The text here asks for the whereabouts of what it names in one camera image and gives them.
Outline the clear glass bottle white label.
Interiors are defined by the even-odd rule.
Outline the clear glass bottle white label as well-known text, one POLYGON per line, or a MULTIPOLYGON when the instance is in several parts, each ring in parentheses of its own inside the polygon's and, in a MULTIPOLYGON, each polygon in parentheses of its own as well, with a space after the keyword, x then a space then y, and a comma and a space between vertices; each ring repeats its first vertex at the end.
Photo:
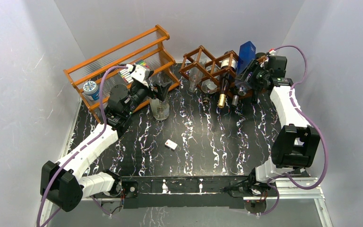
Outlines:
POLYGON ((153 114, 153 117, 157 121, 163 121, 169 117, 169 97, 166 97, 164 101, 161 101, 158 98, 149 99, 150 108, 153 114))

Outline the dark bottle gold cap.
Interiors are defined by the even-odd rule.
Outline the dark bottle gold cap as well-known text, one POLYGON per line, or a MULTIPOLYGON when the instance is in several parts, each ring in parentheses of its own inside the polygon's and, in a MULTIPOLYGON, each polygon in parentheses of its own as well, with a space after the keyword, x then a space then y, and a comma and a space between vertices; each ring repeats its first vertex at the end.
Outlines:
MULTIPOLYGON (((231 71, 235 72, 236 71, 236 60, 234 58, 227 58, 227 59, 222 60, 221 69, 227 68, 229 66, 229 64, 231 64, 230 66, 232 67, 231 71)), ((234 82, 234 77, 231 76, 231 74, 228 71, 226 71, 220 75, 219 81, 220 81, 220 87, 219 87, 220 96, 219 96, 217 106, 219 108, 224 108, 226 100, 227 100, 227 93, 230 89, 231 83, 234 82)))

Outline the blue square bottle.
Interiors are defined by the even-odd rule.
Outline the blue square bottle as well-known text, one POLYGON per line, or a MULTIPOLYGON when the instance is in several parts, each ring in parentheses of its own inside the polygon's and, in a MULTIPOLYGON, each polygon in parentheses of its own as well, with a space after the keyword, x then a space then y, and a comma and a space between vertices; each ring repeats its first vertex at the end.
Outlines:
POLYGON ((236 74, 240 73, 247 67, 251 60, 255 59, 255 54, 256 47, 251 41, 247 41, 240 46, 236 74))

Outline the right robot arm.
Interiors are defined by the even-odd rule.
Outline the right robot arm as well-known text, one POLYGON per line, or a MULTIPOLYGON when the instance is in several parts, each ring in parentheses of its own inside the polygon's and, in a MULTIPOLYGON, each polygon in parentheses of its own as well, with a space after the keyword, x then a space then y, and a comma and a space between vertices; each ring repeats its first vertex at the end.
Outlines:
POLYGON ((320 142, 320 134, 297 112, 298 105, 292 104, 295 100, 294 83, 285 77, 286 65, 287 58, 284 56, 269 56, 264 68, 259 60, 253 59, 240 76, 251 86, 253 102, 257 101, 260 91, 269 92, 281 124, 268 160, 254 168, 246 180, 237 184, 238 191, 253 196, 270 190, 269 184, 276 177, 310 167, 320 142))

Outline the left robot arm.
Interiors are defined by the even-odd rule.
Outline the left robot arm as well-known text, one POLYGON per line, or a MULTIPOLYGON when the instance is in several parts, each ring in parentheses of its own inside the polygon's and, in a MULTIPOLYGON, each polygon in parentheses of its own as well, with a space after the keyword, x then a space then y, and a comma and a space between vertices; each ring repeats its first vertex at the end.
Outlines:
POLYGON ((147 98, 164 101, 172 84, 133 81, 112 87, 103 123, 73 151, 57 162, 47 161, 42 167, 41 195, 65 212, 72 211, 83 198, 99 193, 118 197, 124 193, 122 177, 110 170, 83 176, 86 169, 103 151, 114 144, 128 129, 130 117, 147 98))

